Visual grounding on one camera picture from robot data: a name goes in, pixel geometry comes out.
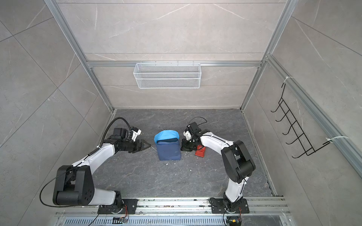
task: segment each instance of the dark gray floor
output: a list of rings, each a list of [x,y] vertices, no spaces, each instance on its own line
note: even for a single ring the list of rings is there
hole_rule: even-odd
[[[221,156],[215,151],[207,148],[204,158],[195,156],[194,152],[182,152],[180,161],[159,161],[157,156],[154,136],[162,130],[172,129],[178,131],[182,139],[189,120],[196,116],[208,121],[200,125],[201,129],[209,129],[227,140],[245,143],[256,170],[248,180],[244,196],[271,196],[245,121],[237,109],[118,110],[116,117],[124,117],[131,126],[142,130],[138,138],[145,139],[152,147],[135,154],[118,152],[109,158],[93,174],[95,187],[120,191],[123,197],[222,196],[228,176]],[[195,121],[201,123],[203,120],[197,118]],[[118,120],[109,134],[114,127],[127,126]]]

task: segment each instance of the blue fabric bag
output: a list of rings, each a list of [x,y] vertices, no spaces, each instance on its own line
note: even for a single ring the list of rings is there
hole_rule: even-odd
[[[155,136],[154,141],[160,161],[181,159],[179,138],[179,134],[174,130],[163,130]]]

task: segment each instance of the black mounting plate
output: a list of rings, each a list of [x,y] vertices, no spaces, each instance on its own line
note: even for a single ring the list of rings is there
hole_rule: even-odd
[[[128,214],[136,213],[138,199],[123,199],[123,202],[124,202],[123,205],[127,206]],[[112,214],[112,212],[114,212],[115,209],[116,208],[113,208],[110,206],[100,205],[97,213],[98,214]],[[125,214],[125,213],[126,213],[126,208],[123,208],[121,210],[121,212],[119,212],[118,214]]]
[[[212,213],[224,213],[225,212],[225,206],[223,204],[223,199],[215,199],[210,198],[210,204],[211,204],[211,212]],[[249,205],[246,199],[241,199],[240,204],[237,206],[240,207],[241,213],[250,213],[249,211]]]

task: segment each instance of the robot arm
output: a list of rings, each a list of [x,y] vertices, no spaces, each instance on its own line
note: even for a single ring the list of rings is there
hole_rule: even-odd
[[[223,204],[229,212],[239,208],[243,189],[255,170],[255,164],[242,141],[228,141],[214,135],[209,130],[201,130],[195,122],[190,123],[184,131],[186,139],[182,140],[183,151],[193,151],[198,145],[209,147],[219,153],[224,162],[229,183],[224,194]]]
[[[124,128],[115,128],[108,139],[102,140],[101,147],[97,146],[95,150],[72,165],[60,167],[55,181],[53,203],[74,206],[102,205],[106,209],[106,213],[120,212],[123,208],[120,192],[95,188],[92,174],[108,158],[119,151],[136,153],[151,146],[144,140],[136,139],[141,130],[130,126],[129,129],[128,132]]]

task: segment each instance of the wire mesh basket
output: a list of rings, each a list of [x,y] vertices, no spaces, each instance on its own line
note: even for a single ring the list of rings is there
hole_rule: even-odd
[[[133,71],[140,89],[200,88],[199,63],[137,63]]]

